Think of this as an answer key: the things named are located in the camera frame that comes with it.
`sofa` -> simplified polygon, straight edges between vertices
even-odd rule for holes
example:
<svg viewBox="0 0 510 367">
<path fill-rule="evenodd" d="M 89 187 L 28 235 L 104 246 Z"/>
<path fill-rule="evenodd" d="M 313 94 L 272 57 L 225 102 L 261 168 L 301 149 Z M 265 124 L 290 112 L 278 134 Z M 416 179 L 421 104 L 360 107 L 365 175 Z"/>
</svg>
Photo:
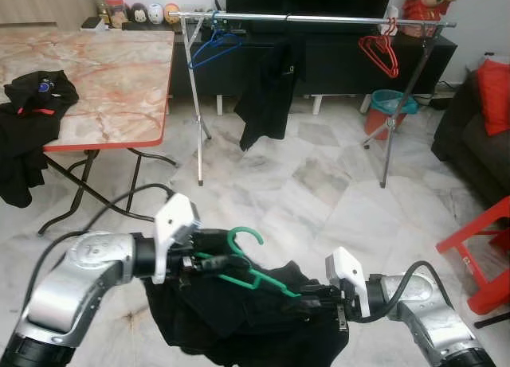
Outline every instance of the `sofa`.
<svg viewBox="0 0 510 367">
<path fill-rule="evenodd" d="M 510 195 L 510 131 L 485 130 L 477 73 L 459 87 L 434 135 L 432 151 L 454 165 L 488 206 Z"/>
</svg>

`red table edge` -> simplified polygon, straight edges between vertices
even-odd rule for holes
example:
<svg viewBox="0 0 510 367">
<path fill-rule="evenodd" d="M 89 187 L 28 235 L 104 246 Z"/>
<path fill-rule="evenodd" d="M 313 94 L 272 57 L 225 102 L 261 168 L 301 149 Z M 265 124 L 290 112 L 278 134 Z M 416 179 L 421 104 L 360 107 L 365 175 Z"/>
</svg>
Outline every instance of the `red table edge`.
<svg viewBox="0 0 510 367">
<path fill-rule="evenodd" d="M 171 86 L 171 75 L 172 75 L 172 67 L 174 62 L 174 43 L 175 43 L 175 34 L 174 40 L 172 41 L 172 58 L 171 58 L 171 66 L 168 70 L 168 86 L 167 86 L 167 101 L 165 102 L 165 111 L 163 113 L 163 124 L 161 129 L 161 135 L 156 140 L 149 140 L 148 142 L 127 142 L 127 143 L 97 143 L 97 144 L 75 144 L 75 145 L 67 145 L 67 146 L 43 146 L 42 149 L 44 152 L 64 152 L 64 151 L 77 151 L 77 150 L 119 150 L 125 148 L 142 148 L 145 146 L 158 146 L 163 142 L 163 136 L 165 134 L 165 122 L 167 120 L 167 111 L 169 104 L 169 93 Z"/>
</svg>

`black tv cabinet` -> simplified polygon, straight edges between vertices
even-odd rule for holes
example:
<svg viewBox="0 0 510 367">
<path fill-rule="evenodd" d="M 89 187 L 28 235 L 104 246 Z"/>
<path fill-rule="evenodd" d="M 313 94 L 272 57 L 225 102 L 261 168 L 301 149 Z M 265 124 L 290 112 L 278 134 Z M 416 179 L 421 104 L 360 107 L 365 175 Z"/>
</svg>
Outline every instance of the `black tv cabinet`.
<svg viewBox="0 0 510 367">
<path fill-rule="evenodd" d="M 266 54 L 282 35 L 247 35 L 239 49 L 211 61 L 195 70 L 199 96 L 239 96 L 251 77 L 259 59 Z M 391 79 L 373 64 L 358 47 L 360 35 L 309 34 L 307 35 L 306 81 L 296 84 L 296 95 L 370 94 L 381 88 L 403 91 L 422 55 L 421 40 L 398 34 L 392 46 L 398 58 L 400 74 Z M 200 35 L 191 52 L 202 45 Z M 413 93 L 430 94 L 457 45 L 439 37 L 414 87 Z M 173 96 L 190 96 L 191 86 L 182 35 L 175 36 L 171 73 Z"/>
</svg>

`metal rail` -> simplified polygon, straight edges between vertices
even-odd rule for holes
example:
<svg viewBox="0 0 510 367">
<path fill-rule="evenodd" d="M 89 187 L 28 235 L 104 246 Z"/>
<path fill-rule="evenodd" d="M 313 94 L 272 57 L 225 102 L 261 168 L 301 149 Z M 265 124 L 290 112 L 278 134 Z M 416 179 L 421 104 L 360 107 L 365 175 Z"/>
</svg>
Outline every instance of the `metal rail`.
<svg viewBox="0 0 510 367">
<path fill-rule="evenodd" d="M 197 37 L 198 31 L 202 26 L 202 23 L 205 19 L 211 19 L 214 15 L 215 19 L 220 20 L 235 20 L 235 21 L 284 21 L 284 22 L 315 22 L 315 23 L 338 23 L 338 24 L 350 24 L 350 25 L 380 25 L 389 23 L 387 18 L 349 18 L 349 17 L 322 17 L 322 16 L 313 16 L 313 15 L 285 15 L 285 14 L 236 14 L 236 13 L 225 13 L 221 11 L 214 12 L 169 12 L 169 16 L 171 17 L 179 17 L 181 26 L 182 26 L 182 36 L 184 40 L 184 49 L 186 51 L 186 59 L 187 62 L 191 61 L 191 46 L 193 45 L 194 39 Z M 186 20 L 187 18 L 193 18 L 198 20 L 198 24 L 196 25 L 194 32 L 191 35 L 191 38 L 188 37 L 188 32 L 186 28 Z M 388 175 L 388 167 L 390 165 L 390 154 L 391 154 L 391 144 L 393 142 L 394 131 L 396 129 L 396 121 L 398 115 L 400 115 L 402 107 L 406 104 L 406 101 L 409 99 L 411 92 L 413 91 L 414 85 L 418 81 L 423 68 L 425 67 L 426 62 L 429 59 L 432 50 L 434 49 L 434 45 L 441 34 L 441 31 L 444 28 L 453 28 L 457 26 L 456 22 L 448 22 L 448 21 L 418 21 L 418 20 L 407 20 L 407 19 L 397 19 L 396 25 L 404 26 L 404 25 L 419 25 L 422 27 L 422 48 L 423 54 L 420 58 L 420 61 L 416 65 L 416 69 L 413 72 L 413 75 L 410 78 L 409 83 L 406 86 L 406 90 L 403 93 L 402 99 L 398 103 L 398 106 L 395 110 L 395 113 L 388 117 L 386 122 L 377 128 L 370 136 L 368 136 L 365 140 L 363 140 L 363 147 L 368 149 L 369 142 L 377 136 L 379 133 L 384 130 L 389 131 L 388 139 L 386 140 L 386 155 L 385 162 L 383 166 L 382 176 L 380 180 L 381 188 L 386 187 L 386 178 Z M 426 37 L 425 33 L 428 27 L 435 27 L 432 37 Z M 191 91 L 193 93 L 193 101 L 194 101 L 194 109 L 195 109 L 195 117 L 197 120 L 197 132 L 198 132 L 198 184 L 203 185 L 203 174 L 202 174 L 202 131 L 205 131 L 208 139 L 211 138 L 209 130 L 205 125 L 205 122 L 202 119 L 202 114 L 200 112 L 200 106 L 198 103 L 198 93 L 197 86 L 194 79 L 194 70 L 189 68 L 190 71 L 190 82 L 191 82 Z"/>
</svg>

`toy figure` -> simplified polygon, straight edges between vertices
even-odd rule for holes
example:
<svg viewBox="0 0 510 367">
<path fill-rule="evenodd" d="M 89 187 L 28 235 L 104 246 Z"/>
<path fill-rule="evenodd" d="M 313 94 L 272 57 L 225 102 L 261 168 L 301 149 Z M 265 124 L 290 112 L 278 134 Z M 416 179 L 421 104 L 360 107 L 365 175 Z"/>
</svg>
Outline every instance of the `toy figure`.
<svg viewBox="0 0 510 367">
<path fill-rule="evenodd" d="M 141 3 L 135 3 L 131 7 L 131 20 L 133 22 L 147 22 L 147 9 Z"/>
<path fill-rule="evenodd" d="M 174 3 L 167 3 L 165 5 L 165 21 L 167 21 L 169 25 L 173 25 L 174 23 L 179 22 L 179 17 L 171 17 L 168 15 L 168 13 L 171 11 L 179 11 L 179 7 Z"/>
<path fill-rule="evenodd" d="M 439 21 L 445 15 L 449 4 L 455 0 L 406 0 L 403 6 L 404 19 L 420 21 Z M 426 35 L 432 36 L 434 27 L 426 28 Z M 405 34 L 412 37 L 422 36 L 421 26 L 404 26 Z"/>
<path fill-rule="evenodd" d="M 149 21 L 155 25 L 163 22 L 163 7 L 158 3 L 152 3 L 148 10 Z"/>
</svg>

